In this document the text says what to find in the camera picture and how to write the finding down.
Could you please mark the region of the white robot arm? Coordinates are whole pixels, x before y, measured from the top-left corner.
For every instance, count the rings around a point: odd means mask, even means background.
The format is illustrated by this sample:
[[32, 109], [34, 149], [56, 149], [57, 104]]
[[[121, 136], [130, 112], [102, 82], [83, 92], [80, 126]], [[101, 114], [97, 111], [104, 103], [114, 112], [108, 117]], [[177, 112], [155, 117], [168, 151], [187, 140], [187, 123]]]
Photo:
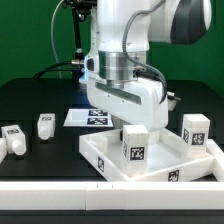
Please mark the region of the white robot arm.
[[85, 59], [90, 104], [150, 132], [166, 127], [167, 84], [147, 63], [149, 43], [191, 45], [211, 17], [210, 0], [97, 0]]

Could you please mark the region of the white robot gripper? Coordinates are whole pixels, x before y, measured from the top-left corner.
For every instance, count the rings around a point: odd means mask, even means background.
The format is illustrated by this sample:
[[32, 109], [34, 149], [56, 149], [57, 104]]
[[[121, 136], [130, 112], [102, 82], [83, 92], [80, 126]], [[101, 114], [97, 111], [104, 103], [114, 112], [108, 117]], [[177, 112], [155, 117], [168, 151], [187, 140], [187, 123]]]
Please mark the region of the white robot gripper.
[[144, 78], [124, 83], [122, 89], [106, 84], [98, 74], [88, 72], [89, 103], [133, 125], [144, 125], [148, 131], [158, 131], [168, 124], [168, 102], [162, 98], [162, 84]]

